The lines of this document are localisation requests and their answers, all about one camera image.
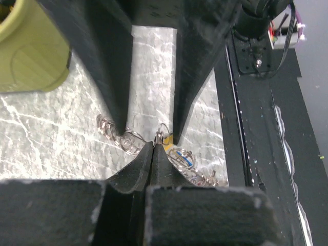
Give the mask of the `blue tagged key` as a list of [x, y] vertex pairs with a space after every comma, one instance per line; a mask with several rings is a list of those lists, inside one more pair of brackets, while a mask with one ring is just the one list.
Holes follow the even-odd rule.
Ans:
[[189, 167], [191, 167], [193, 164], [183, 155], [181, 154], [179, 151], [176, 152], [180, 157], [182, 157], [185, 162], [188, 164]]

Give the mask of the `yellow tagged key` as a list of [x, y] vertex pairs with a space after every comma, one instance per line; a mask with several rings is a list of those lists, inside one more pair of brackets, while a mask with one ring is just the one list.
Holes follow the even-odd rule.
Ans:
[[173, 134], [170, 133], [166, 124], [161, 123], [159, 125], [155, 134], [154, 145], [162, 145], [166, 152], [169, 152], [173, 148]]

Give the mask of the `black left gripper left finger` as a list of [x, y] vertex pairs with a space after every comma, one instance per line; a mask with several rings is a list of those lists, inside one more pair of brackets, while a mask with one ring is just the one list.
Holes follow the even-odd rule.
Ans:
[[1, 181], [1, 245], [142, 245], [153, 151], [107, 180]]

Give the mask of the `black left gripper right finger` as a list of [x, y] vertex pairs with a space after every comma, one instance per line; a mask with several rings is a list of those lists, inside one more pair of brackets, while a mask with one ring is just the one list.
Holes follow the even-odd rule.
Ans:
[[245, 187], [146, 191], [145, 245], [282, 245], [268, 197]]

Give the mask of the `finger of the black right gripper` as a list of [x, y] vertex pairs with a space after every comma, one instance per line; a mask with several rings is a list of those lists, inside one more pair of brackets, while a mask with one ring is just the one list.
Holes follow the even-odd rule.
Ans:
[[179, 143], [197, 93], [226, 45], [240, 1], [182, 1], [176, 36], [173, 141]]
[[132, 64], [131, 23], [119, 1], [38, 1], [97, 85], [125, 132]]

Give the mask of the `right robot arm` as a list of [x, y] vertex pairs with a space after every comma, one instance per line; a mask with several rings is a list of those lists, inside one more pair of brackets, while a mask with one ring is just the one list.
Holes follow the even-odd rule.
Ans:
[[79, 56], [108, 107], [118, 135], [126, 130], [133, 26], [173, 28], [176, 36], [174, 143], [231, 30], [262, 38], [293, 1], [39, 1]]

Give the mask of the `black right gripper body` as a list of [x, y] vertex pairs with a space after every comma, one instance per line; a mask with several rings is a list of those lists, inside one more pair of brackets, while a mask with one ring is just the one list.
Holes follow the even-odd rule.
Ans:
[[178, 0], [129, 1], [129, 14], [136, 26], [177, 29], [182, 6], [182, 1]]

